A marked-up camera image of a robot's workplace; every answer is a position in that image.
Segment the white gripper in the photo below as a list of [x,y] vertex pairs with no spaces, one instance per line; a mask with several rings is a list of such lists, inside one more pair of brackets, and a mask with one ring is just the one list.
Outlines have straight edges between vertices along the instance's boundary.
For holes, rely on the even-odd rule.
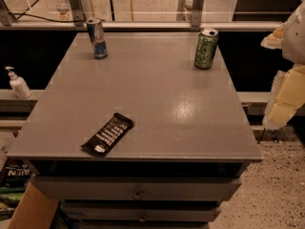
[[283,57],[296,63],[286,73],[277,72],[265,109],[264,128],[278,130],[305,104],[305,66],[301,65],[305,64],[305,1],[291,14],[286,24],[266,36],[260,45],[271,50],[282,48]]

